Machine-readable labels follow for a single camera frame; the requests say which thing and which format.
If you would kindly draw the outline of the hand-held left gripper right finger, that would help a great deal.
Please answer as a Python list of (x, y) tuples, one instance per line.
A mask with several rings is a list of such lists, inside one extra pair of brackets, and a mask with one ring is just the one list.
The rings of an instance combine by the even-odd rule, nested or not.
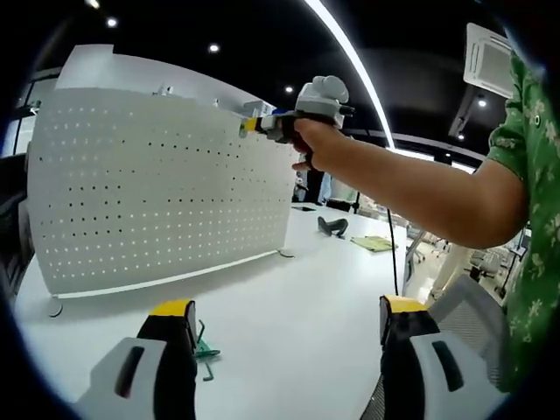
[(381, 296), (380, 341), (385, 419), (488, 419), (496, 410), (485, 362), (420, 302)]

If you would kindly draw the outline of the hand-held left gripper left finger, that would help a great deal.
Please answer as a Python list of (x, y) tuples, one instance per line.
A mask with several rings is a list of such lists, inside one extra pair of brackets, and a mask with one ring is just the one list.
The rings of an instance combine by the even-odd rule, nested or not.
[(194, 419), (196, 339), (193, 300), (159, 304), (93, 367), (75, 409), (84, 419)]

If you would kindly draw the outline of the person's right hand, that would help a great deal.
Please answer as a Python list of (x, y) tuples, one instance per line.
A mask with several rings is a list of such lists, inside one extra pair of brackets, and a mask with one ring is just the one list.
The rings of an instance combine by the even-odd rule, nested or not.
[(353, 145), (353, 140), (344, 136), (337, 129), (322, 122), (309, 119), (297, 119), (294, 129), (301, 137), (294, 148), (303, 154), (311, 153), (311, 158), (295, 163), (292, 169), (305, 171), (311, 168), (336, 174), (344, 166), (343, 158)]

